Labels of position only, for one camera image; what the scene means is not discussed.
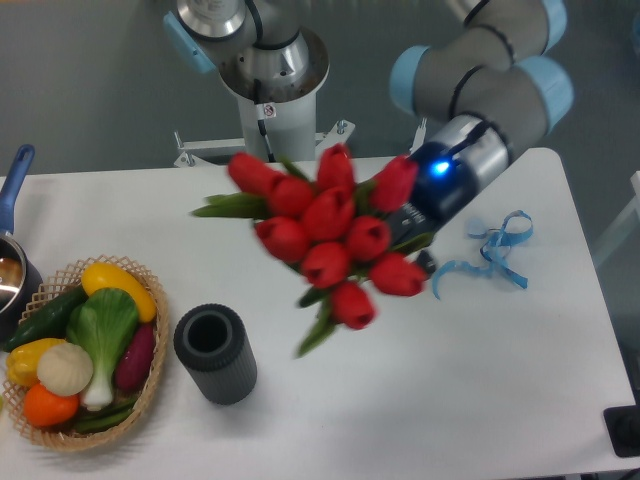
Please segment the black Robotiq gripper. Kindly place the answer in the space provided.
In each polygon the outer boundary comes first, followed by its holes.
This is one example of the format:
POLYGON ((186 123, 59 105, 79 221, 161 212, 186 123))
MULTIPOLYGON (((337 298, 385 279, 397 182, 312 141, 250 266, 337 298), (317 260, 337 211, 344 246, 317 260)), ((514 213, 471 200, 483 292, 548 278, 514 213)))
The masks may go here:
MULTIPOLYGON (((479 193, 472 168, 442 143, 429 141, 409 159, 418 172, 409 200, 387 217, 392 246, 437 232, 479 193)), ((415 264, 425 273, 437 271, 437 263, 427 250, 419 252, 415 264)))

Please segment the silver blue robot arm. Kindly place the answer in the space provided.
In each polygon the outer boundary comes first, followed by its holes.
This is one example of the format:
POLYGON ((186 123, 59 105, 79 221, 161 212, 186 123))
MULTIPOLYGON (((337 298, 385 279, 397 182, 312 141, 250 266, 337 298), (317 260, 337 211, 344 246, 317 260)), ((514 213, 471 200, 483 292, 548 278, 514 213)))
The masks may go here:
MULTIPOLYGON (((573 102, 566 72, 546 57, 562 37, 560 1, 460 1, 464 33, 442 49, 414 46, 389 80, 401 110, 440 124, 414 145, 419 173, 390 218, 401 243, 446 224, 573 102)), ((235 96, 246 150, 265 161, 317 159, 316 94, 329 71, 321 39, 279 1, 179 1, 167 36, 195 70, 219 73, 235 96)))

